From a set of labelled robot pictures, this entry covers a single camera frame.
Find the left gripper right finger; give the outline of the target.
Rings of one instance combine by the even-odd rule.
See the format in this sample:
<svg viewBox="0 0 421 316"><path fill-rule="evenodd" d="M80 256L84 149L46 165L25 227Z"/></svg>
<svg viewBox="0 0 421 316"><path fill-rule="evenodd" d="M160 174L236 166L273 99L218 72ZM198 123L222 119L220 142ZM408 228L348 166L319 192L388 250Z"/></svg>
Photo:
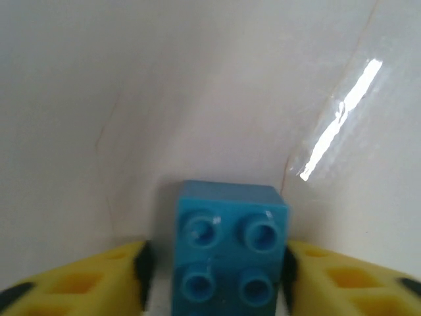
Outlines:
<svg viewBox="0 0 421 316"><path fill-rule="evenodd" d="M419 315L420 281L290 240L284 257L284 298L290 315Z"/></svg>

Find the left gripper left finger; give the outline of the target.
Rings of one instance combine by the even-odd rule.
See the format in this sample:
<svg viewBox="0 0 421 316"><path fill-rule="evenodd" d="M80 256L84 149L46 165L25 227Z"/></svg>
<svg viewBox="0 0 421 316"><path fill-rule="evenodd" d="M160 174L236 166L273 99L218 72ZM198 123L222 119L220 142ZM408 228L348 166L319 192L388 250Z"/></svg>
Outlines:
<svg viewBox="0 0 421 316"><path fill-rule="evenodd" d="M151 242L138 241L29 276L1 291L2 315L143 315Z"/></svg>

